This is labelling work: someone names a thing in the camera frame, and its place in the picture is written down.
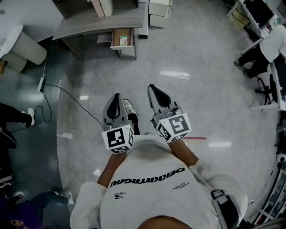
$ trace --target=drawer handle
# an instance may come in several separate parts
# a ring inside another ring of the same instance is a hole
[[[167,11],[167,18],[170,18],[171,17],[171,9],[168,8],[168,11]]]

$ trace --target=strap buckle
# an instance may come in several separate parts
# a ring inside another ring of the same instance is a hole
[[[210,194],[211,194],[211,197],[213,199],[218,199],[222,196],[225,196],[224,191],[221,189],[215,189],[215,190],[211,191]]]

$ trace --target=power strip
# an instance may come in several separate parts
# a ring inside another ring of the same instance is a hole
[[[40,83],[39,83],[39,86],[38,86],[38,92],[43,92],[44,81],[45,81],[45,78],[41,77],[41,80],[40,80]]]

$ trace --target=yellow print on shirt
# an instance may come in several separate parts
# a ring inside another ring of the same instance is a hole
[[[29,229],[25,226],[25,223],[21,220],[10,220],[9,224],[16,226],[17,229]]]

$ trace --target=black monitor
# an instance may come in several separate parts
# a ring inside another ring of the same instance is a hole
[[[244,2],[246,8],[251,13],[254,20],[259,23],[259,27],[262,28],[267,24],[270,18],[273,17],[273,12],[263,0],[246,0]]]

